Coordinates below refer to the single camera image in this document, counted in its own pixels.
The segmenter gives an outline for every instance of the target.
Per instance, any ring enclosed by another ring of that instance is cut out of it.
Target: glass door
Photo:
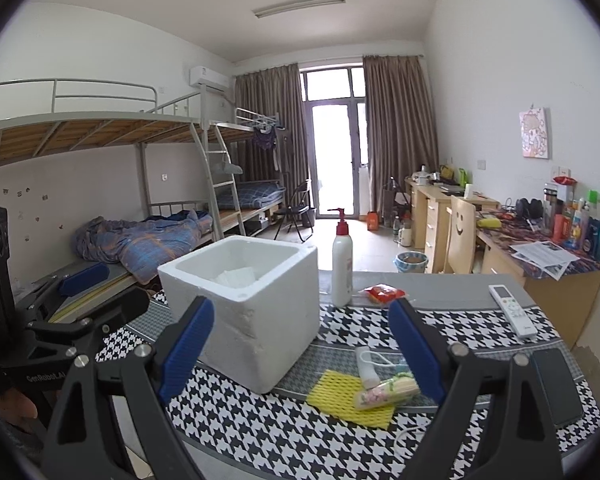
[[[360,214],[359,170],[368,163],[362,67],[302,74],[312,193],[319,218]]]

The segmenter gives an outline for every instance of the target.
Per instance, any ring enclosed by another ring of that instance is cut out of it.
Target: bed ladder
[[[206,184],[209,190],[209,212],[211,213],[212,218],[214,219],[213,230],[214,230],[214,241],[222,240],[224,238],[224,229],[222,228],[222,223],[220,219],[220,209],[218,208],[218,199],[216,197],[216,190],[222,189],[223,187],[231,186],[231,194],[234,199],[234,211],[236,212],[236,219],[238,221],[238,228],[240,229],[240,234],[242,236],[246,236],[246,232],[244,230],[244,221],[242,220],[242,211],[240,210],[240,201],[238,200],[238,190],[235,187],[235,176],[233,173],[228,174],[228,179],[222,182],[214,183],[213,175],[211,173],[211,166],[209,164],[209,155],[222,155],[224,160],[231,163],[231,155],[229,154],[229,150],[227,149],[226,144],[224,143],[224,139],[220,133],[220,128],[217,125],[213,126],[214,131],[216,133],[216,139],[218,140],[218,144],[220,144],[219,150],[210,150],[208,146],[208,137],[203,132],[205,139],[200,139],[200,135],[196,130],[196,125],[193,123],[189,124],[189,131],[193,136],[194,144],[198,149],[198,153],[205,161],[205,175],[206,175]]]

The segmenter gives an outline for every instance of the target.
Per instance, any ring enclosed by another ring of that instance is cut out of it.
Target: dark phone
[[[556,428],[576,422],[584,414],[580,395],[562,352],[557,348],[539,350],[531,355],[549,411]]]

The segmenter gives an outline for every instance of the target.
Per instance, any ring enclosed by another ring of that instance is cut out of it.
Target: air conditioner
[[[202,84],[224,92],[229,89],[229,78],[205,66],[195,66],[189,70],[189,85]]]

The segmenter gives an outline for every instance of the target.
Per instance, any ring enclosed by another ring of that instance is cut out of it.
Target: white lotion bottle
[[[330,211],[340,213],[332,249],[331,303],[341,307],[349,303],[353,295],[353,241],[349,236],[349,225],[344,219],[344,209],[330,209]]]

